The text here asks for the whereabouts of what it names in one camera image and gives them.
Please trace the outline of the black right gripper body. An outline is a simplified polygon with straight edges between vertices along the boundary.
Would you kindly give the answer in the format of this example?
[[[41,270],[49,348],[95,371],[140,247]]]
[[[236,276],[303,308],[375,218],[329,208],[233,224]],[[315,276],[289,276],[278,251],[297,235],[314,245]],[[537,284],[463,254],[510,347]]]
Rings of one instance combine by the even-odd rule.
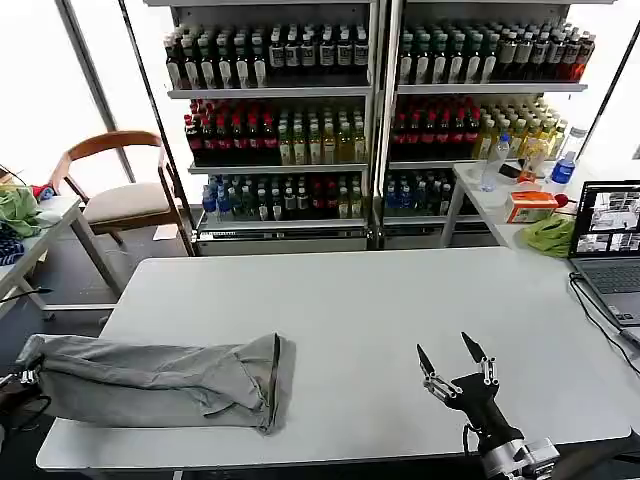
[[[481,373],[456,378],[451,383],[456,388],[456,396],[449,399],[449,407],[466,414],[478,436],[480,453],[524,439],[522,432],[507,422],[495,403],[498,385],[487,385]]]

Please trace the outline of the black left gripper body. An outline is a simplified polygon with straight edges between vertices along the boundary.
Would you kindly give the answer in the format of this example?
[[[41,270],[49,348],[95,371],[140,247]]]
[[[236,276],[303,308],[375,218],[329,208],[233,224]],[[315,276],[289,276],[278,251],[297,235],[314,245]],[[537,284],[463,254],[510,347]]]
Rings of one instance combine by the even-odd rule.
[[[0,414],[1,425],[7,426],[11,417],[18,411],[26,398],[26,389],[21,383],[6,384],[1,387]]]

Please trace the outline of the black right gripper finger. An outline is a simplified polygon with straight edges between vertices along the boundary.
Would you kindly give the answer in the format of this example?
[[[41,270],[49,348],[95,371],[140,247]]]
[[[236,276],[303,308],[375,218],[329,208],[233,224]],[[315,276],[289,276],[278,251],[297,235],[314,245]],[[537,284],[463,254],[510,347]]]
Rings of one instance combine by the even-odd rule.
[[[488,356],[479,343],[474,341],[467,333],[461,333],[462,339],[478,366],[478,371],[483,377],[486,386],[498,386],[496,358]]]
[[[424,375],[424,388],[438,400],[453,400],[462,394],[460,387],[444,380],[435,370],[420,344],[416,345],[420,368]]]

